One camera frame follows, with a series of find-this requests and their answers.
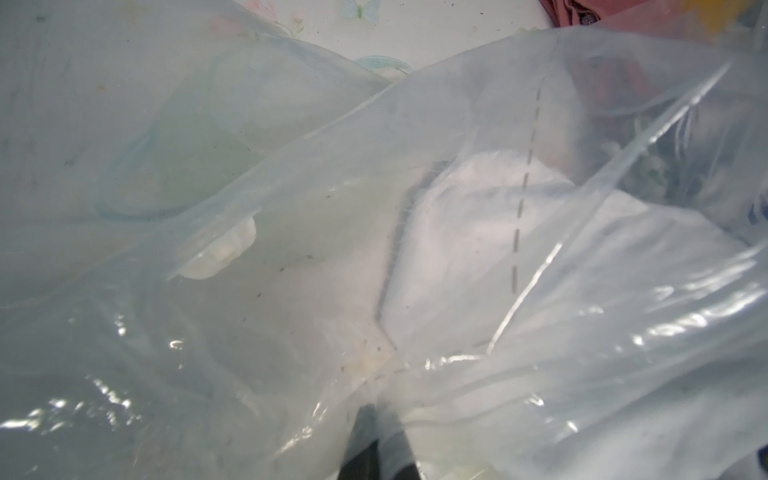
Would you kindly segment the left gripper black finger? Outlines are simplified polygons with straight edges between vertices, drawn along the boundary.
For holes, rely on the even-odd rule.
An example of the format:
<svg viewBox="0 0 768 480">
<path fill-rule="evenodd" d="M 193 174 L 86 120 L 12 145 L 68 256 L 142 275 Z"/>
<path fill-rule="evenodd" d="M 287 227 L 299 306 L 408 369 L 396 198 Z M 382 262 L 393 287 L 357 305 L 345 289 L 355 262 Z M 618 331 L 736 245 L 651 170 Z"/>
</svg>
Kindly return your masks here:
<svg viewBox="0 0 768 480">
<path fill-rule="evenodd" d="M 374 404 L 361 406 L 337 474 L 343 479 L 421 479 L 416 456 L 399 417 Z"/>
</svg>

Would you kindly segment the white garment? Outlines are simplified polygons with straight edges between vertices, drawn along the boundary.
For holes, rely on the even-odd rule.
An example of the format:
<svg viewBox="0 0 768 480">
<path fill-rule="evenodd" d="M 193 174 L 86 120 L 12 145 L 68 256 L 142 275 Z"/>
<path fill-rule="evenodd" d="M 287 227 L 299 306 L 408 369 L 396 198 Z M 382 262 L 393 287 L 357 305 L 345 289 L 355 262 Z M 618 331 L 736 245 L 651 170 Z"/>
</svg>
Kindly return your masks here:
<svg viewBox="0 0 768 480">
<path fill-rule="evenodd" d="M 380 325 L 404 348 L 443 307 L 456 304 L 472 283 L 497 266 L 514 294 L 533 271 L 533 234 L 575 197 L 576 186 L 539 161 L 525 167 L 511 151 L 483 152 L 446 168 L 420 190 L 400 236 L 400 247 L 380 308 Z M 643 202 L 612 190 L 577 242 L 589 268 L 624 264 L 623 242 L 647 247 L 667 234 L 666 250 L 690 243 L 692 254 L 717 258 L 741 242 L 692 210 Z"/>
</svg>

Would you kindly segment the clear bag with striped clothes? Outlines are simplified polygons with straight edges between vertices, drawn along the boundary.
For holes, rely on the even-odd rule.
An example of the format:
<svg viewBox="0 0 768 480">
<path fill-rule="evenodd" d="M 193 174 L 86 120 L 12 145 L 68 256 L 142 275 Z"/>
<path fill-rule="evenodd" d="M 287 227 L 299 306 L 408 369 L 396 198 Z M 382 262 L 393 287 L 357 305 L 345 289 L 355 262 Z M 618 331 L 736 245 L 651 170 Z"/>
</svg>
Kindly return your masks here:
<svg viewBox="0 0 768 480">
<path fill-rule="evenodd" d="M 271 153 L 1 325 L 5 479 L 707 479 L 767 442 L 767 58 L 527 33 Z"/>
</svg>

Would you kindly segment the red garment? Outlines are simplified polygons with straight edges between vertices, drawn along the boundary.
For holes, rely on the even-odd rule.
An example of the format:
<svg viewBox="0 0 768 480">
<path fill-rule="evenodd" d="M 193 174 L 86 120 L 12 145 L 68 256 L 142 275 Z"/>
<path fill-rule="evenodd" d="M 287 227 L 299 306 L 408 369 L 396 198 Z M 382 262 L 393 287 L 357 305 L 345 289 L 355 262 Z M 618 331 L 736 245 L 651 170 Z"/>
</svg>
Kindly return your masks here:
<svg viewBox="0 0 768 480">
<path fill-rule="evenodd" d="M 597 28 L 660 35 L 683 23 L 682 1 L 540 0 L 555 27 Z"/>
</svg>

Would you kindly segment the clear vacuum bag with valve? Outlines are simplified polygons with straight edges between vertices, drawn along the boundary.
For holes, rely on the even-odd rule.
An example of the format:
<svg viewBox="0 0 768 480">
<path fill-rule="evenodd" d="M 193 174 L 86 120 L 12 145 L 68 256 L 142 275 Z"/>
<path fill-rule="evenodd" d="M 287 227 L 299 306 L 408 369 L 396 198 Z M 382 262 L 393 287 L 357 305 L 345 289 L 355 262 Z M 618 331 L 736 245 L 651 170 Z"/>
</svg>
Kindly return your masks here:
<svg viewBox="0 0 768 480">
<path fill-rule="evenodd" d="M 233 1 L 3 2 L 2 313 L 386 84 Z"/>
</svg>

